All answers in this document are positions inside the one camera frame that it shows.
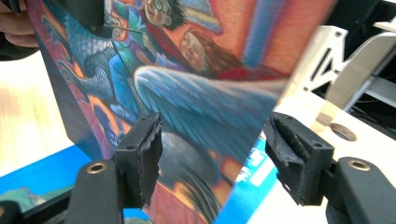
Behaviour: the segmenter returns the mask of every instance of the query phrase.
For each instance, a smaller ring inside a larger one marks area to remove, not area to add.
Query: clamp jaw
[[[159,114],[139,120],[111,160],[92,161],[78,172],[73,190],[25,213],[0,202],[0,223],[123,223],[123,208],[150,205],[163,153]]]
[[[297,119],[274,113],[264,127],[266,153],[291,198],[300,205],[328,199],[330,223],[392,223],[396,190],[372,163],[345,157]]]

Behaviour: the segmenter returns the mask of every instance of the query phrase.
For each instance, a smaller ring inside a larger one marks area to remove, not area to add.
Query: brass screw
[[[107,168],[107,165],[101,162],[94,163],[87,168],[87,172],[89,174],[98,174],[104,171]]]
[[[4,209],[4,207],[0,207],[0,217],[2,217],[5,212],[6,210]]]
[[[349,161],[348,164],[352,168],[361,171],[369,171],[371,169],[370,166],[363,161]]]

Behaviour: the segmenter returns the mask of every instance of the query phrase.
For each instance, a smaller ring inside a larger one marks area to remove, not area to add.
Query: feathered creature
[[[173,132],[243,163],[285,80],[217,81],[159,67],[134,74],[137,92]]]
[[[67,51],[66,62],[76,62],[84,77],[78,77],[64,61],[57,62],[61,74],[68,81],[73,82],[81,91],[84,100],[87,95],[100,98],[115,114],[125,121],[133,124],[137,117],[134,101],[122,105],[114,92],[113,80],[110,76],[109,61],[117,52],[114,50],[110,39],[91,34],[74,18],[65,14],[63,23],[67,33],[67,40],[58,34],[57,30],[45,18],[43,23],[47,26],[54,43],[60,42]]]

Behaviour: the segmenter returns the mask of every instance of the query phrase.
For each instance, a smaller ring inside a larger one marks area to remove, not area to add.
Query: hand
[[[152,43],[146,34],[143,34],[143,44],[145,48],[147,48],[152,53],[152,55],[157,56],[157,50],[154,48],[154,46],[152,46]]]
[[[140,60],[140,62],[142,62],[145,65],[154,65],[154,63],[152,63],[148,57],[146,56],[145,53],[143,53],[141,50],[137,49],[136,50],[136,57],[138,60]]]
[[[5,33],[6,40],[14,45],[36,48],[35,32],[23,0],[20,0],[20,7],[21,15],[16,15],[0,2],[0,32]]]

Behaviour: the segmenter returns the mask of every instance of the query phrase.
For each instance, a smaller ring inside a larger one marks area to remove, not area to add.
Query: hardcover book
[[[68,136],[109,159],[160,113],[160,177],[144,208],[156,223],[216,219],[333,3],[106,0],[80,11],[102,10],[92,25],[65,2],[26,1]]]

